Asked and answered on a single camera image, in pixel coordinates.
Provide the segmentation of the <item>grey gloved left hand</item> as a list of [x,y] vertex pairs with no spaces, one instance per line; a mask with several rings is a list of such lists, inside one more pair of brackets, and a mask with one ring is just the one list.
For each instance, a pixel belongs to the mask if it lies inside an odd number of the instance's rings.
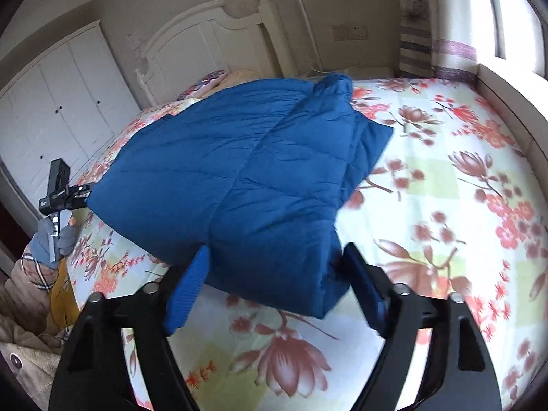
[[49,217],[43,218],[30,241],[30,254],[48,268],[57,269],[60,260],[63,257],[70,255],[73,252],[76,243],[76,221],[73,217],[70,218],[68,225],[60,230],[59,240],[56,249],[59,252],[60,259],[55,263],[50,261],[48,237],[54,232],[54,225]]

